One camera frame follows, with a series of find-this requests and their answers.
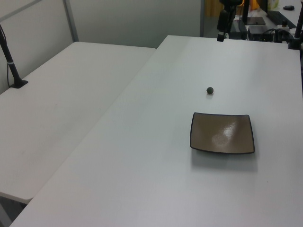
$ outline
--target white table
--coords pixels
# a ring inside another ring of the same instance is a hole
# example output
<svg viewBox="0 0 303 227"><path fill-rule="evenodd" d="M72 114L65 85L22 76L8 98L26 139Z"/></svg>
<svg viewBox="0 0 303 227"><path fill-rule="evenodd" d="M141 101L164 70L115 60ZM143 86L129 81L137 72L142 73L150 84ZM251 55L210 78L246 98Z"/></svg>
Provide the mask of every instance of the white table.
<svg viewBox="0 0 303 227"><path fill-rule="evenodd" d="M194 112L249 114L256 153L192 150ZM298 51L168 36L12 227L301 226L302 138Z"/></svg>
<svg viewBox="0 0 303 227"><path fill-rule="evenodd" d="M155 49L74 43L0 96L0 196L28 203Z"/></svg>

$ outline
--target black cable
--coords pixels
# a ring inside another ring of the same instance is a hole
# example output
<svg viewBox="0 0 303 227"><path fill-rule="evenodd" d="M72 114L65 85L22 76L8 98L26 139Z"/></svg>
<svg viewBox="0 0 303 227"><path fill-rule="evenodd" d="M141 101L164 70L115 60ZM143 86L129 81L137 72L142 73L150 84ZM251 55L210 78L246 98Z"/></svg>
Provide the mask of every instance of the black cable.
<svg viewBox="0 0 303 227"><path fill-rule="evenodd" d="M239 21L241 20L241 14L242 14L242 11L243 11L243 6L241 7L240 9L240 13L239 13Z"/></svg>
<svg viewBox="0 0 303 227"><path fill-rule="evenodd" d="M239 13L239 21L238 21L238 29L241 33L241 37L243 36L243 31L240 29L240 22L241 22L241 14L242 14L243 6L240 8L240 13Z"/></svg>
<svg viewBox="0 0 303 227"><path fill-rule="evenodd" d="M10 85L9 85L9 64L7 64L7 79L8 79L8 86L10 87Z"/></svg>

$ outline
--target brown plate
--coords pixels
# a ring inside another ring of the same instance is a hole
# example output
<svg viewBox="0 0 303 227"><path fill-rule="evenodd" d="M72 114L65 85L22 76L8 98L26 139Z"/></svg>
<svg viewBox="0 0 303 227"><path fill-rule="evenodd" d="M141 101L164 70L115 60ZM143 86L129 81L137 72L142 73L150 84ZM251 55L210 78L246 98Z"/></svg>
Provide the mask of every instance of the brown plate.
<svg viewBox="0 0 303 227"><path fill-rule="evenodd" d="M194 113L190 130L190 147L225 154L254 153L250 117Z"/></svg>

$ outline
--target cable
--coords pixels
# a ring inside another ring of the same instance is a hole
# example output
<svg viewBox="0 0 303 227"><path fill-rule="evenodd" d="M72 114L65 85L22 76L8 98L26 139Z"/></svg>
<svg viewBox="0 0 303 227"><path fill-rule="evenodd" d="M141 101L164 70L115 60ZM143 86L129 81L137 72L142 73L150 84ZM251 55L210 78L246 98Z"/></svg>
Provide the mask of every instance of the cable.
<svg viewBox="0 0 303 227"><path fill-rule="evenodd" d="M10 85L9 85L9 65L7 64L7 79L8 79L8 86L10 87Z"/></svg>

